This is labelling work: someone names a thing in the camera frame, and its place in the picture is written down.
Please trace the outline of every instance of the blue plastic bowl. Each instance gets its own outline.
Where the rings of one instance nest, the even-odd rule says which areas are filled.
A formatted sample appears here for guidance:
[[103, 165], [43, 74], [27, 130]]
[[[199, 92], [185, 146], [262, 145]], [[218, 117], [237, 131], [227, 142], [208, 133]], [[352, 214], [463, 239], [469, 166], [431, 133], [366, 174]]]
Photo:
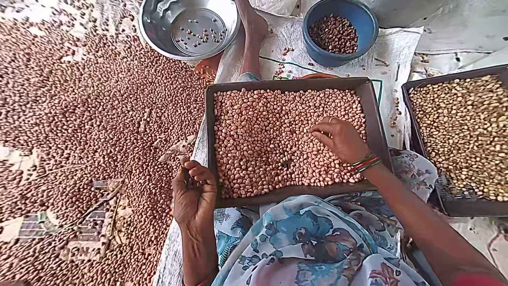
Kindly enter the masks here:
[[[309, 36], [309, 27], [325, 16], [347, 18], [356, 28], [358, 49], [354, 53], [335, 54], [318, 47]], [[325, 67], [339, 67], [363, 56], [374, 45], [379, 25], [370, 9], [357, 0], [321, 0], [310, 7], [303, 20], [303, 39], [310, 57]]]

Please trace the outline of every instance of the sorted peanuts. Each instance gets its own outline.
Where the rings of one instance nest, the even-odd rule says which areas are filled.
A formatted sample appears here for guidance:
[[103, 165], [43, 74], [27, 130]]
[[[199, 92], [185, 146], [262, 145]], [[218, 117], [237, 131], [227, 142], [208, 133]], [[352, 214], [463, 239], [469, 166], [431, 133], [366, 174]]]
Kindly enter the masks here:
[[242, 89], [214, 96], [214, 147], [224, 198], [362, 179], [309, 133], [325, 116], [335, 116], [351, 122], [365, 140], [365, 115], [355, 91]]
[[309, 27], [309, 36], [318, 47], [337, 54], [354, 53], [358, 35], [351, 22], [340, 16], [325, 16]]
[[497, 76], [409, 91], [430, 160], [452, 193], [508, 201], [508, 91]]
[[[0, 160], [0, 222], [51, 211], [65, 227], [104, 195], [91, 187], [98, 180], [123, 179], [116, 198], [125, 208], [121, 214], [120, 207], [116, 213], [107, 206], [108, 230], [87, 234], [100, 241], [82, 247], [69, 246], [81, 241], [74, 228], [0, 241], [0, 281], [152, 285], [172, 220], [176, 156], [190, 155], [193, 146], [160, 158], [197, 132], [204, 81], [188, 64], [143, 47], [138, 37], [118, 47], [113, 37], [90, 32], [87, 59], [65, 62], [62, 57], [73, 52], [67, 43], [83, 42], [48, 22], [37, 24], [43, 37], [29, 27], [0, 21], [0, 146], [23, 156], [36, 149], [38, 165], [31, 170], [40, 176], [22, 184], [24, 172]], [[69, 252], [95, 257], [62, 258]]]

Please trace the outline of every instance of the metal tray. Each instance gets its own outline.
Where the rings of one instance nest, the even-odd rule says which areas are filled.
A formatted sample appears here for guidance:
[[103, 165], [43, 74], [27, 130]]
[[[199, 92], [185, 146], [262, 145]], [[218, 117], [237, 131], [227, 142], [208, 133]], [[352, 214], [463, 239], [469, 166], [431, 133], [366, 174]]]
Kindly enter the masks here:
[[[210, 85], [206, 90], [206, 124], [207, 124], [207, 148], [208, 148], [208, 167], [218, 178], [217, 164], [215, 161], [215, 134], [213, 125], [215, 123], [214, 99], [213, 94], [217, 92], [226, 92], [233, 90], [281, 90], [282, 92], [296, 92], [300, 90], [354, 90], [360, 97], [363, 112], [366, 119], [367, 143], [373, 153], [383, 160], [383, 164], [393, 171], [388, 145], [385, 138], [385, 132], [379, 117], [376, 96], [372, 82], [367, 77], [349, 77], [349, 78], [327, 78], [327, 79], [296, 79], [296, 80], [268, 80], [251, 82], [232, 82]], [[368, 181], [364, 180], [358, 183], [336, 183], [325, 187], [315, 186], [288, 186], [281, 189], [270, 191], [268, 194], [257, 195], [246, 198], [222, 199], [217, 196], [216, 207], [236, 207], [246, 205], [259, 205], [268, 203], [278, 203], [287, 197], [301, 194], [312, 194], [326, 198], [335, 194], [352, 193], [357, 191], [375, 190], [376, 188]]]
[[[415, 120], [415, 114], [412, 110], [412, 104], [409, 99], [409, 90], [428, 84], [436, 84], [454, 79], [475, 78], [485, 75], [497, 75], [503, 86], [508, 87], [508, 65], [500, 65], [489, 68], [477, 69], [461, 73], [448, 74], [443, 76], [425, 78], [406, 82], [402, 85], [404, 102], [409, 110], [411, 119], [411, 139], [409, 148], [412, 151], [428, 158], [424, 143], [420, 134], [420, 128]], [[440, 176], [436, 183], [434, 192], [437, 194], [437, 200], [434, 204], [442, 208], [448, 216], [482, 216], [482, 217], [505, 217], [508, 216], [508, 202], [490, 201], [480, 198], [474, 194], [452, 195], [450, 193], [450, 178]]]

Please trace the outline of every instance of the hand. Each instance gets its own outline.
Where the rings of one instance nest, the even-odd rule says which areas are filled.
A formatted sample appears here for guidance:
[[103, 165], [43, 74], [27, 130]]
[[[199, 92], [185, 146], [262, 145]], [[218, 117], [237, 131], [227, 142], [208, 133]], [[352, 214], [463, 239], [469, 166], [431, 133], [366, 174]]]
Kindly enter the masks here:
[[[312, 126], [310, 132], [341, 161], [348, 164], [358, 162], [370, 153], [369, 147], [354, 126], [337, 117], [325, 117], [323, 121]], [[329, 133], [331, 138], [321, 132]]]
[[[200, 229], [204, 224], [213, 227], [213, 209], [217, 197], [217, 185], [210, 170], [196, 161], [181, 160], [182, 168], [173, 179], [173, 215], [180, 228]], [[198, 182], [196, 187], [187, 188], [184, 168]]]

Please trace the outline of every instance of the blue floral sari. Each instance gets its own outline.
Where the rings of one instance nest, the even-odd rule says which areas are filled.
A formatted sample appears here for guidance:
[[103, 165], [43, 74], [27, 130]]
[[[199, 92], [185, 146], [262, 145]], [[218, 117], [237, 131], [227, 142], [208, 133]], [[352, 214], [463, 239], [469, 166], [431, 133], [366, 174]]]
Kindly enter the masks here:
[[[392, 156], [396, 175], [425, 200], [435, 168], [409, 151]], [[213, 285], [428, 285], [400, 259], [403, 229], [377, 192], [294, 196], [261, 217], [249, 207], [214, 217]]]

